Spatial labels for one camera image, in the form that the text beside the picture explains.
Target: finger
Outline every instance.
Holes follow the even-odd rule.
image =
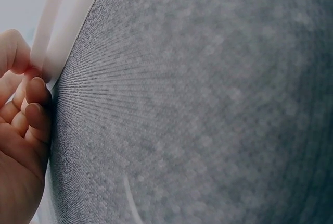
[[[17,75],[11,71],[6,72],[4,76],[0,78],[0,107],[4,106],[14,94],[22,78],[23,75]]]
[[[51,116],[40,104],[31,103],[25,109],[29,129],[28,131],[37,140],[49,143],[51,130]]]
[[[0,136],[6,137],[5,142],[0,142],[0,151],[28,168],[44,182],[44,173],[41,173],[43,165],[33,146],[18,136],[13,131],[13,126],[7,123],[0,125]]]
[[[28,121],[22,112],[18,112],[11,121],[11,125],[17,130],[21,137],[25,136],[28,130]]]
[[[40,75],[40,72],[37,69],[29,69],[25,74],[24,77],[22,79],[22,82],[20,83],[20,85],[18,86],[18,88],[16,89],[15,95],[12,99],[12,102],[14,103],[14,105],[20,109],[23,103],[23,100],[25,98],[25,92],[26,92],[26,88],[27,88],[27,84],[28,82],[33,79],[34,77],[37,77]]]
[[[11,123],[18,112],[20,112],[20,110],[14,105],[14,103],[9,102],[0,109],[0,117],[2,117],[5,122]]]
[[[29,67],[30,47],[17,30],[0,34],[0,77],[8,70],[24,73]]]
[[[46,84],[40,77],[35,77],[27,84],[25,94],[27,102],[39,103],[42,106],[49,106],[52,102],[50,91],[46,88]]]

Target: fingernail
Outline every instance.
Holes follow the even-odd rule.
[[[37,83],[39,83],[41,86],[43,86],[44,88],[46,88],[46,84],[45,84],[45,82],[44,82],[44,80],[43,80],[42,78],[40,78],[40,77],[34,77],[34,78],[32,79],[32,81],[37,82]]]
[[[43,107],[42,107],[40,104],[38,104],[38,103],[34,103],[33,105],[35,105],[35,106],[36,106],[36,108],[37,108],[37,110],[38,110],[38,112],[39,112],[39,113],[41,113],[41,112],[42,112],[42,110],[43,110]]]

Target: skin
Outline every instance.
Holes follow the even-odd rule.
[[[44,191],[52,97],[29,57],[18,31],[0,34],[0,223],[29,223]]]

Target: gray fabric surface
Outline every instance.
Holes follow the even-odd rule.
[[[58,84],[56,222],[333,223],[332,2],[97,0]]]

